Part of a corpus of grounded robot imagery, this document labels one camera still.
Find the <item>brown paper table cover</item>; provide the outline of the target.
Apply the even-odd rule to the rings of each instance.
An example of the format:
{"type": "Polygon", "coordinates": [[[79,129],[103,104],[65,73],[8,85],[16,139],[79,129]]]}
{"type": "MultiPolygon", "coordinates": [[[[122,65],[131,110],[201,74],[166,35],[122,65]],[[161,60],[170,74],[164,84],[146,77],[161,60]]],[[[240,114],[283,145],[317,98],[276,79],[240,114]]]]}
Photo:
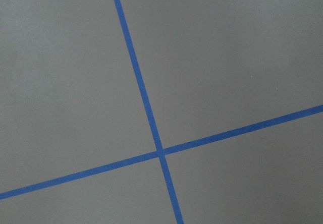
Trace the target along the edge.
{"type": "Polygon", "coordinates": [[[322,223],[322,0],[1,0],[1,223],[322,223]]]}

